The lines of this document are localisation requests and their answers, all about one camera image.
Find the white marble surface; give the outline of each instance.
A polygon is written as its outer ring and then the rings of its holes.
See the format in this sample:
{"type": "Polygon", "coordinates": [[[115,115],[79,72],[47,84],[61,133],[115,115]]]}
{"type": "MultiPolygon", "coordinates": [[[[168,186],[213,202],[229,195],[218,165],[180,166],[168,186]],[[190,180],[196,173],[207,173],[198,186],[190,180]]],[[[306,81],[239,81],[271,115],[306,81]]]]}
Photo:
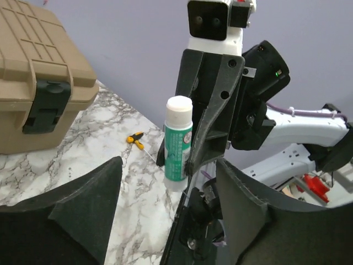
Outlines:
{"type": "Polygon", "coordinates": [[[106,265],[159,264],[180,193],[168,193],[163,171],[128,135],[156,157],[163,133],[101,85],[95,102],[81,112],[55,149],[0,156],[0,205],[13,205],[84,175],[114,156],[124,162],[106,265]]]}

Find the case lid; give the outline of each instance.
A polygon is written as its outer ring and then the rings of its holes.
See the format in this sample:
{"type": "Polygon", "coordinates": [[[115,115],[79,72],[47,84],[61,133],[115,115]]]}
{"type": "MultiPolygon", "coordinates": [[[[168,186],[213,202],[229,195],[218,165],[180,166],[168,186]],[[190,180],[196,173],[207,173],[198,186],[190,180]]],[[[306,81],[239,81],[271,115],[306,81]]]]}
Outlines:
{"type": "Polygon", "coordinates": [[[69,102],[89,103],[98,92],[96,78],[52,12],[0,0],[0,102],[25,107],[34,100],[36,80],[47,80],[68,82],[69,102]]]}

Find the green glue stick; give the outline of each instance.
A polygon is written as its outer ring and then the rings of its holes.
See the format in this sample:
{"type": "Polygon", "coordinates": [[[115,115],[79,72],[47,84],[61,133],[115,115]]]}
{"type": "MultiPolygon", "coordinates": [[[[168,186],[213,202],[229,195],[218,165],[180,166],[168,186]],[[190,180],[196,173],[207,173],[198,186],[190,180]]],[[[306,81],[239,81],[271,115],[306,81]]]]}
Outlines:
{"type": "Polygon", "coordinates": [[[184,173],[191,150],[192,100],[175,96],[167,101],[164,123],[164,185],[172,192],[188,187],[184,173]]]}

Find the plastic storage box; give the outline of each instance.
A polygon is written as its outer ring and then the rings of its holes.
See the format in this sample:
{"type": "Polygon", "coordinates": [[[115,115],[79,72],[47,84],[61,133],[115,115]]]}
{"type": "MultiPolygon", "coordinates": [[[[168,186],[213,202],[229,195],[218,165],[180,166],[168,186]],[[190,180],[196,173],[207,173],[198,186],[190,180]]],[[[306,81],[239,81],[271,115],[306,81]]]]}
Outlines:
{"type": "Polygon", "coordinates": [[[58,146],[95,99],[96,78],[52,12],[0,0],[0,153],[58,146]]]}

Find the glue stick label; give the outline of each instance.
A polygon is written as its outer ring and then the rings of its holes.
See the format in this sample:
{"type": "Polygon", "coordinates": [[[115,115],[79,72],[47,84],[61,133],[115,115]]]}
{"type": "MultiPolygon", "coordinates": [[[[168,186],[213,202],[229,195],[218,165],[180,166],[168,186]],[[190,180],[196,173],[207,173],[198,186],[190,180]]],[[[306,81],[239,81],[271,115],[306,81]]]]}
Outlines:
{"type": "Polygon", "coordinates": [[[186,178],[184,167],[190,155],[192,126],[185,130],[173,130],[165,126],[164,175],[170,181],[186,178]]]}

